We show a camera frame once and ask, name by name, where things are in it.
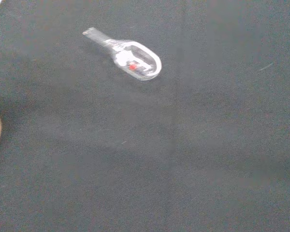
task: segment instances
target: red object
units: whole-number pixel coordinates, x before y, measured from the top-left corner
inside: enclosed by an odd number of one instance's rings
[[[130,70],[136,70],[136,68],[137,68],[137,65],[136,65],[136,64],[131,64],[131,65],[129,66],[129,69],[130,69]]]

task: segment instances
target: black fabric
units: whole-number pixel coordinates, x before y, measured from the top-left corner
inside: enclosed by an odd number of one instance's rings
[[[290,231],[290,2],[5,1],[0,116],[0,231]]]

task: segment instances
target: clear plastic scoop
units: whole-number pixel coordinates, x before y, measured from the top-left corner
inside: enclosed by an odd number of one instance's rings
[[[89,28],[83,35],[106,47],[118,67],[141,81],[153,79],[161,71],[160,58],[138,42],[114,40],[95,28]]]

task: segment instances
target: dark cloth surface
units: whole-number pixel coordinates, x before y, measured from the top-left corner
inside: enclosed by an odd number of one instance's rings
[[[290,1],[6,0],[0,116],[0,231],[290,231]]]

